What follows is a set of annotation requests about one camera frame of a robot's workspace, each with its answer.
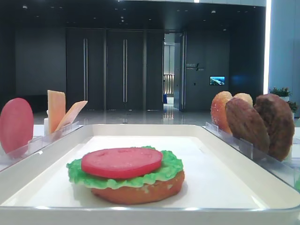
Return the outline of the bottom bun half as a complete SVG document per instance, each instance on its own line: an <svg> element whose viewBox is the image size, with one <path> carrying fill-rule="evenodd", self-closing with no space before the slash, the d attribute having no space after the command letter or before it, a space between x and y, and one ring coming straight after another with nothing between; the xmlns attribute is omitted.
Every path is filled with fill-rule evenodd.
<svg viewBox="0 0 300 225"><path fill-rule="evenodd" d="M91 192L111 203L135 205L152 203L164 200L178 194L181 191L185 179L184 171L167 181L156 181L154 184L144 184L142 187L120 187L118 189L96 189Z"/></svg>

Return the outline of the green lettuce leaf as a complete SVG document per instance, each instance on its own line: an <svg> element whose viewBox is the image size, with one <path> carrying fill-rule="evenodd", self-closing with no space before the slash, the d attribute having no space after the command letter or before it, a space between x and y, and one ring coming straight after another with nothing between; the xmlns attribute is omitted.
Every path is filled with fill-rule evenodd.
<svg viewBox="0 0 300 225"><path fill-rule="evenodd" d="M144 146L143 148L150 148L156 150L151 146ZM171 151L162 150L163 154L161 167L143 176L138 176L130 179L109 179L98 177L85 173L81 169L80 159L75 159L67 164L69 181L74 184L81 184L88 188L96 189L118 189L121 187L140 188L144 184L154 184L156 181L167 181L176 176L180 171L183 171L183 163Z"/></svg>

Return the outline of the brown meat patty rear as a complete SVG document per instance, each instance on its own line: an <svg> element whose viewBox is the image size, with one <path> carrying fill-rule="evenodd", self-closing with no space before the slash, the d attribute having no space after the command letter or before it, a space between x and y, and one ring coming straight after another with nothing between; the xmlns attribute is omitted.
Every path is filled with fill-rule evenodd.
<svg viewBox="0 0 300 225"><path fill-rule="evenodd" d="M289 104L275 94L256 97L254 108L260 114L270 138L268 154L283 161L293 143L294 122Z"/></svg>

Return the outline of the sesame bun top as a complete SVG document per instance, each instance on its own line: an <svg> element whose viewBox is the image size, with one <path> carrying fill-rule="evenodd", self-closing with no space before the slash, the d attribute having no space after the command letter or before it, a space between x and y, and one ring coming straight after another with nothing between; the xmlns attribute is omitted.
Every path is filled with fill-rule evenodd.
<svg viewBox="0 0 300 225"><path fill-rule="evenodd" d="M218 126L218 129L221 129L230 135L232 134L232 132L227 123L225 105L231 99L232 95L230 92L222 91L213 98L210 107L212 122Z"/></svg>

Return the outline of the clear holder rack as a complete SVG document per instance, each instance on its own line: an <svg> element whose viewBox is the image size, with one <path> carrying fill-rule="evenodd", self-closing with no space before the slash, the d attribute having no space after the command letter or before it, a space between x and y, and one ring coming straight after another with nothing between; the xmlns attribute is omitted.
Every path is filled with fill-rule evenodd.
<svg viewBox="0 0 300 225"><path fill-rule="evenodd" d="M250 158L263 169L277 176L296 190L300 189L300 128L295 128L292 138L292 146L288 156L279 162L271 156L257 150L254 146L243 140L236 139L232 135L222 131L218 126L206 123L204 128L220 138L225 143L234 147L237 151Z"/></svg>
<svg viewBox="0 0 300 225"><path fill-rule="evenodd" d="M79 125L79 122L76 122L74 124L67 125L63 129L52 134L36 136L30 140L27 145L22 146L8 154L6 154L2 147L0 147L0 169L2 170L2 168L6 168L32 155L33 153L42 150L44 147L54 143L55 141L58 141L80 127L82 127L82 125Z"/></svg>

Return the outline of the white pusher block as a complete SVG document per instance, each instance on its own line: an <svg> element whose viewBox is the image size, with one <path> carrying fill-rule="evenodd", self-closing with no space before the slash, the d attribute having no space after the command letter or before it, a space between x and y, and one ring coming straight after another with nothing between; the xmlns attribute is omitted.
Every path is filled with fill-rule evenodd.
<svg viewBox="0 0 300 225"><path fill-rule="evenodd" d="M47 117L44 118L44 136L49 135L49 118L48 118L48 110L46 110Z"/></svg>

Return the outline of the brown meat patty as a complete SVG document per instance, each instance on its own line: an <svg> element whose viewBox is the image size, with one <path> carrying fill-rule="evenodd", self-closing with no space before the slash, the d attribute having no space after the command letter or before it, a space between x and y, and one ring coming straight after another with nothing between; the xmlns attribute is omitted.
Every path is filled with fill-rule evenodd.
<svg viewBox="0 0 300 225"><path fill-rule="evenodd" d="M232 98L225 104L225 113L232 135L244 139L253 146L268 153L270 138L267 128L259 113L248 102Z"/></svg>
<svg viewBox="0 0 300 225"><path fill-rule="evenodd" d="M268 154L283 161L293 143L294 122L289 104L275 94L256 97L254 108L260 114L270 138Z"/></svg>

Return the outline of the brown meat patty front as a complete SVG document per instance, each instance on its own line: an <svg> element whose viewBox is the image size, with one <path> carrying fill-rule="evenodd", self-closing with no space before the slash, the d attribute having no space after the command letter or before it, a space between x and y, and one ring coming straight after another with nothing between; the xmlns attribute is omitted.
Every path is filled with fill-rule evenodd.
<svg viewBox="0 0 300 225"><path fill-rule="evenodd" d="M225 113L232 135L244 139L253 146L268 153L270 138L267 128L259 113L248 102L232 98L225 104Z"/></svg>

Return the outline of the potted plant with flowers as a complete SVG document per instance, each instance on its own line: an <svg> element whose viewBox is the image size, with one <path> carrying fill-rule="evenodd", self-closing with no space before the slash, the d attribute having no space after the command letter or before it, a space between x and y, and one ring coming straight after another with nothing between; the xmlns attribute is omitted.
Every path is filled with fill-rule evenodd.
<svg viewBox="0 0 300 225"><path fill-rule="evenodd" d="M292 111L292 117L295 118L295 113L297 112L299 106L295 102L290 100L291 92L289 91L289 89L288 88L278 89L274 87L272 89L269 89L269 92L271 94L278 95L282 100L287 102Z"/></svg>

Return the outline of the clear right holder rack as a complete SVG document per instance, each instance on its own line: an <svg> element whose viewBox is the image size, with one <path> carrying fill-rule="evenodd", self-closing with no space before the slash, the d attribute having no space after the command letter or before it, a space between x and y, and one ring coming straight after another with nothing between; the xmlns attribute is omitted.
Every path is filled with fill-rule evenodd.
<svg viewBox="0 0 300 225"><path fill-rule="evenodd" d="M295 128L292 138L292 146L288 156L279 162L271 156L257 150L254 146L243 140L236 139L232 135L222 131L218 126L206 123L204 128L220 138L225 143L234 147L237 151L250 158L263 169L277 176L296 190L300 189L300 128Z"/></svg>

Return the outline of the clear left holder rack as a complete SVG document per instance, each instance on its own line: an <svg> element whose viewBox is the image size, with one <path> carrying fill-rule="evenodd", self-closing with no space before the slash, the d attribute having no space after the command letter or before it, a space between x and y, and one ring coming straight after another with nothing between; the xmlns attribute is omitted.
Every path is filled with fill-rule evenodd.
<svg viewBox="0 0 300 225"><path fill-rule="evenodd" d="M52 134L36 136L30 140L27 145L22 146L8 154L6 154L2 147L0 147L0 169L2 170L2 168L6 168L32 155L33 153L42 150L44 147L54 143L55 141L58 141L80 127L82 127L82 125L79 125L79 122L76 122L74 124L67 125L63 129Z"/></svg>

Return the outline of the pale bun half behind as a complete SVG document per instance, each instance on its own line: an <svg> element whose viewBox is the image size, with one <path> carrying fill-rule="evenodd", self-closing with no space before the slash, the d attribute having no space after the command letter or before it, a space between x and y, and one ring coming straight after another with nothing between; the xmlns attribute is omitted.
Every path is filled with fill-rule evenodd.
<svg viewBox="0 0 300 225"><path fill-rule="evenodd" d="M233 98L240 98L240 99L246 101L247 103L249 103L251 106L253 106L253 99L247 93L238 93L238 94L234 95Z"/></svg>

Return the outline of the small wall screen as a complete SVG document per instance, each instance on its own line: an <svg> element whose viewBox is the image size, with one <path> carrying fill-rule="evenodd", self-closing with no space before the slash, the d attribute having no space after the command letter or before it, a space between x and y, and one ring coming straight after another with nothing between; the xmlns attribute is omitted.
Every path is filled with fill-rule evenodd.
<svg viewBox="0 0 300 225"><path fill-rule="evenodd" d="M210 76L210 85L225 85L224 76Z"/></svg>

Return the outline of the dark double doors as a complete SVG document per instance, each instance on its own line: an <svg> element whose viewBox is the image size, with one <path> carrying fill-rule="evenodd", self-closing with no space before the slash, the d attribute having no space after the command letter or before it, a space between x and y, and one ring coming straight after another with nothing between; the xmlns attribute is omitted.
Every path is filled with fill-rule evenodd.
<svg viewBox="0 0 300 225"><path fill-rule="evenodd" d="M161 110L164 33L67 29L67 105L88 110Z"/></svg>

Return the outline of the leaning orange cheese slice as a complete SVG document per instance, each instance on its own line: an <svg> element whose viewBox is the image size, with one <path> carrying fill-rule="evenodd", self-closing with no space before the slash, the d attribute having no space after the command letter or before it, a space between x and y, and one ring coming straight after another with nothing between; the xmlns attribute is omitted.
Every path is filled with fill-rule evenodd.
<svg viewBox="0 0 300 225"><path fill-rule="evenodd" d="M88 101L79 101L74 103L71 108L68 110L68 112L64 115L60 123L58 124L55 131L60 130L62 127L72 124L79 112L85 107Z"/></svg>

